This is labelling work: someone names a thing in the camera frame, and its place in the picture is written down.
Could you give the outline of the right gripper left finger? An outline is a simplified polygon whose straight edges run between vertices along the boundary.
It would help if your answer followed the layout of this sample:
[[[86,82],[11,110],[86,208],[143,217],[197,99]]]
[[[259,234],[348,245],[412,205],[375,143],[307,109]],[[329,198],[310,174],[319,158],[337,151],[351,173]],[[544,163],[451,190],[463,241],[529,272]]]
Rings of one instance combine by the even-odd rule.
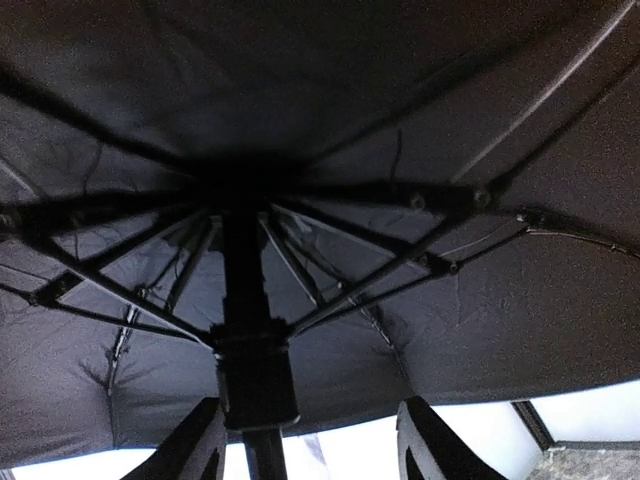
[[[226,428],[220,399],[206,397],[123,479],[222,479]]]

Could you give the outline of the lavender folding umbrella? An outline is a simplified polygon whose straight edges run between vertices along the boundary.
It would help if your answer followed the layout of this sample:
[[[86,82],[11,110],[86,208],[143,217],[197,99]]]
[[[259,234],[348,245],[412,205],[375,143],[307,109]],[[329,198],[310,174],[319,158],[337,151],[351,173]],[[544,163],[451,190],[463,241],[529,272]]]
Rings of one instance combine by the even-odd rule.
[[[635,1],[5,1],[1,466],[639,377]]]

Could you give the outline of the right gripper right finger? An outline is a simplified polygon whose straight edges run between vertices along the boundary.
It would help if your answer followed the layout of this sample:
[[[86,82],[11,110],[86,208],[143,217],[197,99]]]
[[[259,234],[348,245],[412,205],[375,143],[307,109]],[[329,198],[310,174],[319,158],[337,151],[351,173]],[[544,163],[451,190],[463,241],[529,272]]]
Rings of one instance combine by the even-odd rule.
[[[400,404],[396,429],[401,479],[504,479],[422,397]]]

